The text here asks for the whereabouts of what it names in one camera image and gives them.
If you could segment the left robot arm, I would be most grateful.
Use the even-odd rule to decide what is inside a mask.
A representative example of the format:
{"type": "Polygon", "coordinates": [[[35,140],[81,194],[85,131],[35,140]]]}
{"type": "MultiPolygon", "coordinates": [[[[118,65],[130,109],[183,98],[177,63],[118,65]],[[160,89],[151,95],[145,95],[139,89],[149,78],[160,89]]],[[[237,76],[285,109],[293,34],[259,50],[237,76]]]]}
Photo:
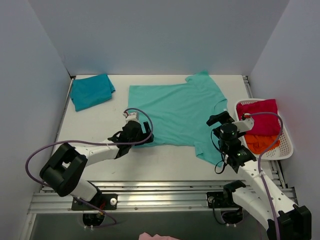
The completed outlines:
{"type": "Polygon", "coordinates": [[[102,192],[90,181],[82,178],[85,167],[105,160],[115,160],[128,154],[133,146],[152,143],[154,135],[147,121],[140,124],[129,120],[113,136],[99,145],[72,146],[63,143],[53,153],[39,176],[60,197],[71,195],[82,199],[90,210],[105,202],[102,192]]]}

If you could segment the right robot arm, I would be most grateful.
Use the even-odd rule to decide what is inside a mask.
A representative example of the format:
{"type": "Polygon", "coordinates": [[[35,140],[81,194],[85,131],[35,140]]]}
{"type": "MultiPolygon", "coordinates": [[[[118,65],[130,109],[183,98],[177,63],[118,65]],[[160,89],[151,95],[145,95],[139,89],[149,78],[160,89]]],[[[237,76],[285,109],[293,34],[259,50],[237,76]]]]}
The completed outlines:
{"type": "Polygon", "coordinates": [[[261,157],[255,157],[239,139],[254,127],[253,117],[253,113],[244,113],[235,121],[224,111],[211,115],[206,122],[208,126],[220,123],[212,133],[218,138],[222,162],[245,180],[224,186],[223,203],[245,209],[264,227],[270,240],[310,240],[310,210],[288,198],[263,171],[261,157]]]}

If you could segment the mint green t-shirt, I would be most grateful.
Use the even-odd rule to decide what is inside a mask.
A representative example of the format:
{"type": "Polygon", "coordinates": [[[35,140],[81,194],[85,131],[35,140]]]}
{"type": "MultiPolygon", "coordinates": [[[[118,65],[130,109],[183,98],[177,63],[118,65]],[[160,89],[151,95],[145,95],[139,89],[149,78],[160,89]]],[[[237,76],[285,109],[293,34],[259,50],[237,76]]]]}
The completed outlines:
{"type": "Polygon", "coordinates": [[[227,109],[228,100],[206,71],[190,75],[182,84],[131,85],[128,107],[145,112],[139,120],[153,123],[154,140],[147,147],[194,147],[195,156],[218,165],[218,140],[206,122],[227,109]]]}

